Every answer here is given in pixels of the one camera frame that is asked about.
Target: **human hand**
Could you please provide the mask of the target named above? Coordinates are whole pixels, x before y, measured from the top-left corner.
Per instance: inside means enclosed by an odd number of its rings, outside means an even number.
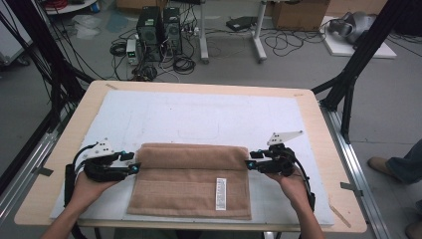
[[[310,206],[304,179],[298,168],[295,167],[295,171],[288,177],[276,173],[266,175],[280,184],[295,210]]]
[[[78,208],[81,213],[86,211],[87,208],[93,204],[108,188],[117,184],[118,181],[109,182],[96,182],[87,177],[82,171],[78,175],[77,182],[75,183],[75,190],[72,199],[68,205]]]

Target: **brown cloth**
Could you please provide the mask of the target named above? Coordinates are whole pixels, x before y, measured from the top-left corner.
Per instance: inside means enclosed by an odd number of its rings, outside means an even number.
[[[136,158],[127,213],[251,219],[246,147],[145,143]],[[226,210],[216,210],[217,178],[227,178]]]

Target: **towel label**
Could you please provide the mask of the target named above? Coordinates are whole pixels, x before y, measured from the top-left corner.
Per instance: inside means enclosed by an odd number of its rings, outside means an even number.
[[[217,178],[217,186],[215,188],[215,210],[226,210],[226,183],[227,178]]]

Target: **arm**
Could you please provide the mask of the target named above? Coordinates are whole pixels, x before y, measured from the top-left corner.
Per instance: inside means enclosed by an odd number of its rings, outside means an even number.
[[[301,225],[303,239],[324,238],[313,210],[308,202],[307,190],[305,183],[299,171],[296,171],[289,177],[277,174],[266,174],[270,178],[276,180],[282,187],[283,192],[290,199],[292,207],[298,214],[299,224]]]
[[[65,210],[50,225],[41,238],[68,238],[79,216],[93,204],[109,187],[117,182],[95,182],[87,178],[84,172],[78,175],[74,194]]]

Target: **floor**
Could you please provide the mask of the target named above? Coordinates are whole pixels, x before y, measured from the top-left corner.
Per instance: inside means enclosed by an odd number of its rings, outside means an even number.
[[[92,15],[90,11],[80,11],[79,14]],[[73,14],[57,17],[58,22],[63,19],[65,26]],[[134,28],[136,17],[133,14],[117,12],[114,5],[105,2],[102,10],[94,15],[102,19],[101,32],[92,40],[71,37],[73,48],[85,59],[96,74],[103,78],[115,78],[112,64],[112,55],[109,53],[111,41],[126,31]],[[228,18],[206,18],[207,28],[228,30],[224,22]],[[264,26],[271,28],[271,20],[265,19]],[[264,42],[269,36],[275,36],[275,31],[263,30],[261,39]],[[275,50],[264,44],[268,60],[258,64],[256,52],[249,34],[209,34],[208,49],[210,63],[203,64],[199,60],[198,44],[195,37],[192,45],[195,49],[192,60],[196,62],[193,73],[189,75],[175,74],[174,72],[159,75],[155,82],[181,83],[181,84],[211,84],[233,86],[256,86],[272,88],[300,88],[312,89],[338,75],[349,60],[349,57],[332,57],[323,43],[309,43],[290,52]],[[412,44],[404,40],[395,40],[406,48],[422,54],[422,45]],[[274,39],[268,39],[269,44],[274,44]],[[386,41],[387,45],[397,54],[394,60],[373,59],[360,75],[354,91],[353,108],[351,113],[350,140],[360,165],[368,181],[372,193],[377,201],[383,219],[388,227],[391,238],[406,238],[404,228],[407,224],[421,220],[414,203],[422,199],[421,183],[403,185],[402,183],[374,172],[366,165],[366,161],[373,155],[390,157],[404,155],[411,146],[421,138],[422,121],[422,61],[417,56],[404,48]],[[73,64],[74,55],[69,54]],[[155,64],[158,73],[163,71]],[[98,78],[84,66],[87,74]],[[131,77],[131,66],[123,59],[117,73],[121,79]],[[316,97],[321,100],[326,93]],[[19,152],[23,144],[35,130],[36,126],[49,110],[49,99],[45,86],[34,64],[22,67],[12,64],[0,72],[0,150],[2,161],[0,173],[6,170],[7,165]],[[13,222],[24,196],[15,203],[13,209],[3,215],[0,225],[0,235],[3,238],[33,238],[39,237],[45,230],[44,227],[27,227],[16,225]],[[148,236],[149,232],[136,233],[104,229],[105,238],[171,238],[166,236]],[[225,234],[224,238],[257,238],[250,235],[236,233]],[[222,236],[204,235],[204,238],[221,238]],[[282,238],[297,238],[296,233],[287,233]],[[374,238],[370,226],[362,235],[345,235],[330,233],[327,238]]]

